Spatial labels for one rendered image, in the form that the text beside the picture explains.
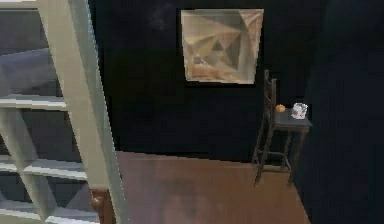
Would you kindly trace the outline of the beige geometric framed picture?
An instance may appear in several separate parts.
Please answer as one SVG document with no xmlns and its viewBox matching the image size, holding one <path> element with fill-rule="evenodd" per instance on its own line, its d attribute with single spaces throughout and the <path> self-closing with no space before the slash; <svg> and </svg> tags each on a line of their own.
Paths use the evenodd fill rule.
<svg viewBox="0 0 384 224">
<path fill-rule="evenodd" d="M 194 82 L 255 82 L 262 9 L 180 12 L 185 77 Z"/>
</svg>

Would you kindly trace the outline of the dark wooden chair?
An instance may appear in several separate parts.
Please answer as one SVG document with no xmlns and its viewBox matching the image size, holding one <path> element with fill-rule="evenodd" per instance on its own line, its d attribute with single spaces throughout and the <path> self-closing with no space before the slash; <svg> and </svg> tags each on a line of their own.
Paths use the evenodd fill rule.
<svg viewBox="0 0 384 224">
<path fill-rule="evenodd" d="M 264 71 L 263 112 L 260 129 L 257 135 L 256 145 L 253 151 L 251 164 L 255 166 L 254 184 L 258 184 L 265 171 L 266 160 L 269 155 L 281 157 L 280 172 L 288 173 L 287 185 L 292 186 L 297 171 L 298 160 L 303 149 L 307 135 L 312 128 L 312 123 L 307 117 L 295 119 L 292 116 L 293 108 L 284 111 L 277 110 L 277 79 L 270 76 L 268 69 Z M 287 138 L 282 152 L 270 150 L 272 139 L 276 131 L 287 133 Z M 293 140 L 293 134 L 300 136 L 298 146 L 294 153 L 294 159 L 289 161 L 289 150 Z"/>
</svg>

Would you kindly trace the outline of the white shelf unit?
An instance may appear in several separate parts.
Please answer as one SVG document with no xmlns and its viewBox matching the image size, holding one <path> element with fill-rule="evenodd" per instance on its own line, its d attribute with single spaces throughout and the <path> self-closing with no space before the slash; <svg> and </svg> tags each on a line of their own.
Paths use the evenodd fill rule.
<svg viewBox="0 0 384 224">
<path fill-rule="evenodd" d="M 0 56 L 0 224 L 100 224 L 92 189 L 130 224 L 89 0 L 0 0 L 0 31 L 27 14 L 46 43 Z"/>
</svg>

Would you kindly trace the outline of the brown wooden post knob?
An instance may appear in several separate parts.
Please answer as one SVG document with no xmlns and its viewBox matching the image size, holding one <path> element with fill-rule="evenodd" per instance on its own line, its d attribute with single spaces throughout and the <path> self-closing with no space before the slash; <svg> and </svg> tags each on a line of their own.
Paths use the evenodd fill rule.
<svg viewBox="0 0 384 224">
<path fill-rule="evenodd" d="M 97 212 L 100 224 L 117 224 L 108 189 L 92 189 L 90 206 Z"/>
</svg>

